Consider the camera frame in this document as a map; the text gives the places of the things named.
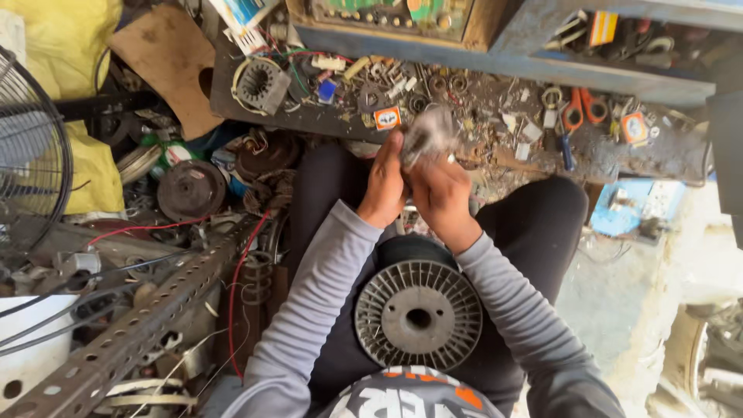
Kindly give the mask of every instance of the workbench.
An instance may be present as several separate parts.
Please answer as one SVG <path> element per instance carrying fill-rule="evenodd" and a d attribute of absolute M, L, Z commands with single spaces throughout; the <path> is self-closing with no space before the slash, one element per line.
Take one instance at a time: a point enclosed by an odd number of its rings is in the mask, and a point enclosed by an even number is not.
<path fill-rule="evenodd" d="M 233 75 L 240 65 L 240 50 L 220 35 L 216 45 L 216 60 L 210 102 L 212 111 L 233 120 L 265 126 L 275 126 L 300 132 L 312 132 L 335 138 L 345 138 L 381 144 L 386 132 L 367 128 L 355 106 L 352 91 L 344 97 L 343 104 L 330 106 L 300 106 L 291 113 L 280 109 L 274 116 L 261 116 L 244 109 L 232 96 L 230 89 Z M 500 117 L 502 113 L 527 118 L 541 126 L 544 107 L 541 95 L 544 84 L 530 80 L 498 77 L 478 71 L 468 71 L 469 86 L 465 94 L 450 97 L 448 94 L 434 95 L 433 102 L 450 106 L 460 121 L 463 121 L 464 150 L 457 154 L 465 167 L 480 167 L 497 164 L 521 170 L 544 173 L 561 173 L 579 180 L 594 183 L 610 183 L 619 173 L 653 178 L 677 179 L 697 182 L 703 179 L 705 155 L 704 133 L 688 126 L 678 129 L 663 122 L 666 108 L 648 103 L 643 106 L 648 114 L 655 116 L 655 126 L 660 135 L 644 147 L 632 147 L 609 135 L 608 123 L 584 124 L 571 136 L 571 147 L 575 157 L 575 170 L 565 172 L 562 154 L 556 146 L 556 136 L 551 130 L 538 142 L 531 144 L 529 157 L 525 161 L 515 157 L 514 135 L 508 133 Z M 422 83 L 416 89 L 422 93 Z M 524 97 L 524 90 L 529 94 Z M 406 110 L 407 99 L 400 100 L 404 123 L 410 122 L 412 113 Z"/>

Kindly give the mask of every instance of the slotted steel strip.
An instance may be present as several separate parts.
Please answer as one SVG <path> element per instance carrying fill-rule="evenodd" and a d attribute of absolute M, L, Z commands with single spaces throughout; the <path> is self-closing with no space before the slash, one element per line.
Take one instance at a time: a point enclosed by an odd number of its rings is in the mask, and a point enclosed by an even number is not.
<path fill-rule="evenodd" d="M 249 222 L 193 257 L 166 280 L 146 303 L 132 309 L 87 347 L 26 393 L 0 418 L 83 418 L 134 368 L 182 313 L 201 305 L 221 276 L 229 275 Z"/>

